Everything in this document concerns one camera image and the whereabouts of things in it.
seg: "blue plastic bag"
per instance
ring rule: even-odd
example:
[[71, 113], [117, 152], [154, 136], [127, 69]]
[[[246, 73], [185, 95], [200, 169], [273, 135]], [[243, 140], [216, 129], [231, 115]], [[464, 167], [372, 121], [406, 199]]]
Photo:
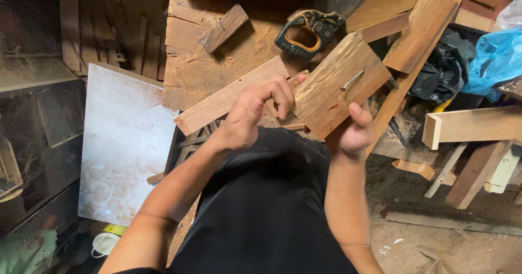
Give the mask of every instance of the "blue plastic bag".
[[522, 27], [486, 34], [477, 43], [477, 57], [469, 65], [469, 82], [461, 91], [486, 96], [500, 93], [491, 87], [522, 75]]

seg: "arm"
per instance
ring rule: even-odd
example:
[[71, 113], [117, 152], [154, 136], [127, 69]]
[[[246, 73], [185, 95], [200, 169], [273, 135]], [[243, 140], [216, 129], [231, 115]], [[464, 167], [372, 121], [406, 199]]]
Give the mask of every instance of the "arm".
[[364, 150], [373, 142], [374, 130], [368, 102], [352, 103], [350, 117], [327, 138], [331, 151], [326, 185], [325, 214], [328, 226], [344, 254], [360, 273], [384, 273], [370, 244], [370, 219], [364, 185]]
[[257, 140], [257, 123], [264, 103], [271, 98], [284, 119], [294, 98], [283, 76], [247, 87], [232, 105], [225, 124], [152, 190], [100, 274], [140, 267], [165, 269], [179, 222], [230, 151], [248, 148]]

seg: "black plastic bag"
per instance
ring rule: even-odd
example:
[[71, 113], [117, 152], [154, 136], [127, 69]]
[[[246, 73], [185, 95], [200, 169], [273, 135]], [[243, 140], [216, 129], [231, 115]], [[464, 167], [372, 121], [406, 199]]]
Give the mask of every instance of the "black plastic bag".
[[410, 95], [435, 104], [453, 99], [468, 83], [469, 63], [477, 56], [473, 44], [446, 29], [421, 72], [410, 87]]

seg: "hand saw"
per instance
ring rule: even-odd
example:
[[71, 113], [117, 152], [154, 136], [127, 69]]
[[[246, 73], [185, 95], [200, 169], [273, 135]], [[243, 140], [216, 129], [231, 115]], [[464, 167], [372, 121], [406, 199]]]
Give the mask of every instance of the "hand saw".
[[[334, 33], [343, 25], [346, 18], [363, 0], [308, 0], [305, 8], [298, 10], [288, 18], [288, 22], [276, 37], [275, 44], [285, 53], [303, 57], [310, 62], [323, 45], [330, 42]], [[309, 48], [287, 35], [291, 26], [302, 26], [315, 34], [317, 42]]]

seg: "person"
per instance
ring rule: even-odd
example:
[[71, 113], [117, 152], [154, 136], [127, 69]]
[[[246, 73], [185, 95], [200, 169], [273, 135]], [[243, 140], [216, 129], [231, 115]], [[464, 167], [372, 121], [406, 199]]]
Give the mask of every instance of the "person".
[[240, 94], [225, 123], [150, 193], [99, 273], [383, 273], [364, 191], [364, 150], [374, 140], [368, 102], [350, 104], [323, 144], [258, 127], [271, 98], [285, 119], [294, 96], [283, 76]]

